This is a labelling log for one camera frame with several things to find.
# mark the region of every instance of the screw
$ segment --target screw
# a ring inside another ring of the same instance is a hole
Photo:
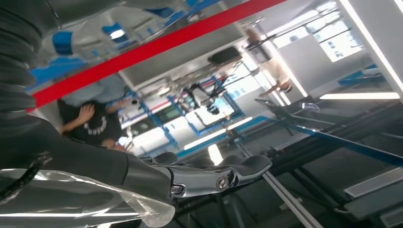
[[[183,190],[182,186],[172,186],[171,187],[171,193],[175,194],[175,195],[180,194],[182,192],[182,190]]]
[[[220,177],[217,180],[217,188],[219,191],[224,191],[228,188],[228,179],[226,177]]]

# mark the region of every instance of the glass surface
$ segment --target glass surface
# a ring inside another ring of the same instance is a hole
[[[326,39],[332,38],[337,34],[347,31],[349,28],[344,21],[339,20],[331,25],[323,27],[319,32],[314,34],[315,39],[320,43]]]
[[[163,124],[166,124],[181,116],[181,114],[178,112],[178,110],[176,110],[175,107],[173,107],[173,106],[169,106],[169,107],[155,113],[154,115],[157,116]]]
[[[320,46],[332,62],[341,60],[363,49],[362,46],[358,45],[350,31],[341,33],[321,43]]]
[[[142,119],[139,122],[131,125],[128,128],[128,131],[129,131],[129,133],[131,133],[131,135],[133,137],[136,137],[136,136],[146,133],[147,131],[150,131],[156,127],[157,126],[154,124],[154,122],[149,117],[147,117],[147,118]]]
[[[273,40],[273,43],[278,47],[284,47],[298,39],[301,39],[303,37],[306,37],[309,35],[309,32],[307,28],[305,27],[299,27],[297,29],[294,29],[284,35],[281,35]]]

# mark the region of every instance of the white wall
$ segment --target white wall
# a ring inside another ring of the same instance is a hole
[[[393,0],[337,0],[337,2],[344,17],[353,25],[368,47],[369,54],[382,70],[385,79],[403,99],[402,11]]]
[[[327,89],[335,89],[338,86],[338,79],[350,75],[368,64],[365,62],[368,61],[365,50],[336,62],[330,61],[327,54],[312,35],[279,48],[278,51],[308,94],[332,82],[336,83],[328,86]]]

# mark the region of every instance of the bright window light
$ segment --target bright window light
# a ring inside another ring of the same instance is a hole
[[[400,9],[400,11],[403,13],[403,1],[402,0],[394,0],[396,3],[397,7]]]
[[[287,63],[284,61],[283,57],[281,57],[280,53],[277,51],[277,49],[274,47],[274,45],[270,41],[265,42],[264,44],[270,50],[270,52],[273,54],[273,57],[278,59],[278,62],[280,63],[281,67],[284,69],[284,71],[286,72],[288,77],[295,84],[295,86],[302,93],[302,95],[304,97],[307,97],[308,94],[305,92],[305,89],[299,83],[299,81],[297,80],[297,77],[295,77],[294,73],[292,73],[291,69],[288,67]]]
[[[169,88],[169,87],[168,87],[168,88],[164,88],[164,89],[158,91],[158,95],[162,96],[162,95],[164,95],[164,94],[167,94],[170,90],[171,90],[171,88]]]
[[[212,162],[214,163],[215,166],[219,165],[222,162],[222,156],[221,156],[221,152],[218,149],[217,144],[213,144],[211,146],[209,146],[207,148],[209,155],[210,155],[210,159],[212,160]]]
[[[385,55],[383,54],[382,50],[379,48],[377,43],[375,42],[374,38],[371,36],[369,33],[368,29],[365,27],[363,21],[360,19],[358,16],[357,12],[354,10],[353,6],[348,0],[340,0],[340,3],[344,6],[346,9],[347,13],[351,16],[351,19],[355,22],[357,27],[360,29],[362,32],[363,36],[366,38],[368,41],[369,45],[373,48],[374,52],[376,55],[379,57],[387,71],[390,73],[392,78],[395,80],[396,84],[398,87],[403,91],[403,83],[400,80],[399,76],[393,69],[392,65],[389,63],[389,61],[386,59]]]
[[[286,96],[285,93],[280,92],[280,96],[284,99],[284,101],[286,102],[287,105],[290,105],[290,104],[291,104],[289,98]]]
[[[268,70],[263,70],[262,72],[263,72],[264,76],[266,76],[266,79],[269,81],[269,85],[274,86],[276,84],[276,80],[274,80],[273,76],[271,76],[269,71]],[[281,98],[278,96],[276,91],[273,91],[271,94],[273,94],[274,98],[278,101],[278,103],[281,106],[283,106],[283,107],[286,106],[284,104],[284,102],[281,100]]]
[[[232,129],[236,128],[236,127],[239,127],[239,126],[241,126],[241,125],[243,125],[243,124],[245,124],[245,123],[251,121],[252,119],[253,119],[253,117],[249,117],[249,118],[246,118],[246,119],[244,119],[244,120],[241,120],[241,121],[239,121],[239,122],[237,122],[237,123],[235,123],[235,124],[229,126],[229,127],[228,127],[228,130],[232,130]],[[194,142],[192,142],[192,143],[190,143],[190,144],[184,146],[183,148],[184,148],[185,150],[188,150],[188,149],[190,149],[190,148],[193,148],[193,147],[195,147],[195,146],[197,146],[197,145],[199,145],[199,144],[202,144],[202,143],[204,143],[204,142],[206,142],[206,141],[208,141],[208,140],[210,140],[210,139],[212,139],[212,138],[214,138],[214,137],[216,137],[216,136],[219,136],[220,134],[224,134],[224,133],[225,133],[225,129],[221,129],[221,130],[219,130],[219,131],[217,131],[217,132],[214,132],[214,133],[212,133],[212,134],[207,135],[206,137],[203,137],[203,138],[201,138],[201,139],[198,139],[198,140],[196,140],[196,141],[194,141]]]
[[[326,94],[321,100],[376,100],[376,99],[400,99],[397,93],[355,93],[355,94]]]
[[[119,29],[119,30],[114,31],[113,33],[111,33],[110,37],[112,39],[116,39],[116,38],[119,38],[119,37],[123,36],[124,34],[125,34],[125,32],[123,30]]]

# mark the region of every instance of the white panel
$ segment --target white panel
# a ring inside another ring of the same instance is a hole
[[[308,94],[367,65],[364,62],[366,56],[364,50],[337,62],[330,61],[312,35],[296,40],[278,51]]]

